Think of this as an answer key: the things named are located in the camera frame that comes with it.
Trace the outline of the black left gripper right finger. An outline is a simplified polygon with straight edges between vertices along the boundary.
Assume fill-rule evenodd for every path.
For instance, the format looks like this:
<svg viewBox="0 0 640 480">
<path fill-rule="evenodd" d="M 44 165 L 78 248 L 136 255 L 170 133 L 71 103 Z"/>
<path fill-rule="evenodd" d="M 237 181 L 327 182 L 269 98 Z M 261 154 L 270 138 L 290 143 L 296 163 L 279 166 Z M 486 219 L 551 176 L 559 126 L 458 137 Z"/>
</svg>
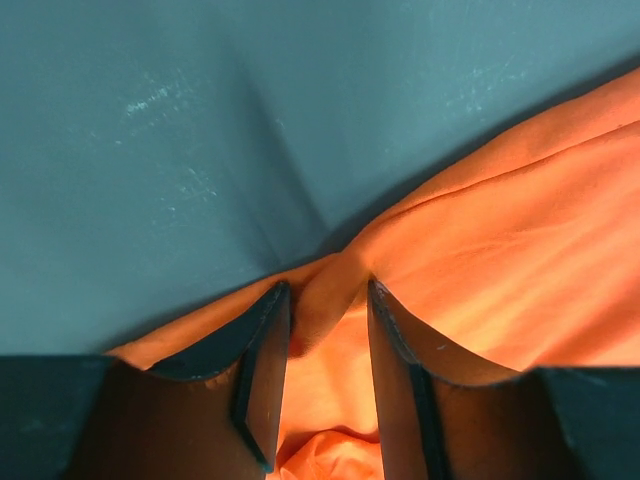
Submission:
<svg viewBox="0 0 640 480">
<path fill-rule="evenodd" d="M 635 479 L 639 371 L 518 372 L 459 345 L 368 284 L 367 325 L 388 479 Z"/>
</svg>

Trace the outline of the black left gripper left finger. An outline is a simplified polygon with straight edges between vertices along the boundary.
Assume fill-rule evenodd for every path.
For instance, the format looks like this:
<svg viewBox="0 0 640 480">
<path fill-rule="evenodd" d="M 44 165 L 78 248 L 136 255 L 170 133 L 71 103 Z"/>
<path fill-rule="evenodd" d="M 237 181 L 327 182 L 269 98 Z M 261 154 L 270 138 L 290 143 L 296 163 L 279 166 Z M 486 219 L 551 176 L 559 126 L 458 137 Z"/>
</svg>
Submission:
<svg viewBox="0 0 640 480">
<path fill-rule="evenodd" d="M 274 470 L 290 289 L 149 369 L 107 355 L 1 360 L 5 479 L 263 479 Z"/>
</svg>

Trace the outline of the orange t shirt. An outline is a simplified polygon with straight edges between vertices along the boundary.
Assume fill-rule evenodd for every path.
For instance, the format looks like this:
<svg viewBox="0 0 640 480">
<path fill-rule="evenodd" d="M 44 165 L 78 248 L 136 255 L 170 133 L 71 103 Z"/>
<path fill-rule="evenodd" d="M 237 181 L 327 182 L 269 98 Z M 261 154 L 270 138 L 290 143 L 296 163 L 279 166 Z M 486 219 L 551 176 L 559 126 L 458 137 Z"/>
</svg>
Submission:
<svg viewBox="0 0 640 480">
<path fill-rule="evenodd" d="M 274 477 L 383 475 L 365 289 L 523 370 L 639 361 L 639 75 L 504 132 L 281 279 L 294 331 Z"/>
</svg>

